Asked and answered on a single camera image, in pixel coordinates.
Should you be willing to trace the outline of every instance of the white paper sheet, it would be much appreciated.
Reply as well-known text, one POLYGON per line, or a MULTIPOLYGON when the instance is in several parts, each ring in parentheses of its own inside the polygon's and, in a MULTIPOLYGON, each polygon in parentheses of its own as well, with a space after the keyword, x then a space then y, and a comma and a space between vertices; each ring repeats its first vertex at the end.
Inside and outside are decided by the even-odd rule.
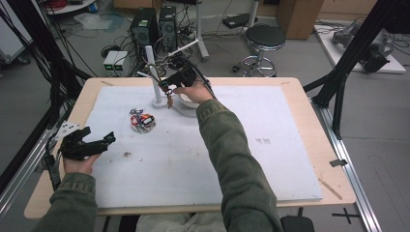
MULTIPOLYGON (((249 148, 278 201, 322 198, 286 99, 277 86, 216 86, 221 102, 243 123, 249 148)), ((114 131, 117 141, 94 165, 100 208, 219 204, 217 173, 199 134, 196 118, 156 109, 152 87, 103 87, 86 126, 85 141, 114 131), (157 125, 140 134, 129 112, 143 108, 157 125)))

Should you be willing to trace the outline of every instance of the hand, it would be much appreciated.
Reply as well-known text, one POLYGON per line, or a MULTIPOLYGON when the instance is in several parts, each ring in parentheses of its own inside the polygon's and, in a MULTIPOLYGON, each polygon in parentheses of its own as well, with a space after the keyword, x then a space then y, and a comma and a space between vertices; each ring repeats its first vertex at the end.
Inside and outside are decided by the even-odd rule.
POLYGON ((82 161, 63 158, 64 170, 66 174, 76 172, 90 175, 93 172, 93 164, 100 155, 94 155, 82 161))
POLYGON ((191 87, 180 87, 172 91, 175 94, 185 94, 191 101, 202 104, 207 100, 213 99, 211 93, 205 88, 201 79, 196 79, 191 87))

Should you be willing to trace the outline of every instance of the wooden tabletop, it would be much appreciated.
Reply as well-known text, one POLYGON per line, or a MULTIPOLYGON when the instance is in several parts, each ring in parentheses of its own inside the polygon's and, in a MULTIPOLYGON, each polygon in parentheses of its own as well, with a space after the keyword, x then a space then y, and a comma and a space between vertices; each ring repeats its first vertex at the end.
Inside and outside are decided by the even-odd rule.
MULTIPOLYGON (((212 77, 209 78, 215 86, 280 86, 286 97, 288 106, 294 117, 295 124, 304 142, 310 163, 319 180, 323 199, 319 201, 279 202, 278 207, 313 206, 352 204, 356 195, 350 186, 342 168, 332 167, 329 162, 336 160, 337 156, 330 144, 319 120, 314 113, 308 97, 297 78, 293 77, 212 77)), ((148 78, 92 78, 87 80, 83 90, 73 108, 69 122, 85 125, 99 91, 103 86, 152 86, 148 78)), ((60 165, 62 178, 64 170, 60 165)), ((48 210, 48 202, 52 186, 47 172, 39 180, 31 196, 24 214, 27 218, 41 218, 48 210)), ((99 209, 98 215, 136 215, 152 213, 178 213, 178 212, 207 212, 217 211, 220 205, 209 206, 178 206, 155 208, 126 208, 126 209, 99 209)))

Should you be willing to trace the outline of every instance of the computer tower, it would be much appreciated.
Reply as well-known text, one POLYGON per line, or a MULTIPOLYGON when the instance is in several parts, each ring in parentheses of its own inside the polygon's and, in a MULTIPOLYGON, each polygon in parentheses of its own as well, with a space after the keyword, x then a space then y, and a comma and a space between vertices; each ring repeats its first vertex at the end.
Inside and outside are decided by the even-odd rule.
POLYGON ((174 51, 178 47, 177 33, 177 9, 171 6, 162 6, 160 11, 160 30, 162 38, 162 50, 174 51))
POLYGON ((140 48, 151 45, 153 48, 160 39, 160 28, 154 8, 138 8, 130 26, 132 39, 140 48))

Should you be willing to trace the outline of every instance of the green jacket sleeve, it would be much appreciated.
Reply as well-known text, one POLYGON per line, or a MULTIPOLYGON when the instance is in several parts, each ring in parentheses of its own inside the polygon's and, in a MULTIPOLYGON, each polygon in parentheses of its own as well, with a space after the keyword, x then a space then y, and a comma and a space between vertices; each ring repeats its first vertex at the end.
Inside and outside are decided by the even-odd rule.
POLYGON ((90 175, 67 174, 33 232, 93 232, 97 214, 95 186, 96 180, 90 175))
POLYGON ((250 153, 239 119, 217 100, 199 105, 196 115, 220 180, 227 231, 282 231, 277 198, 250 153))

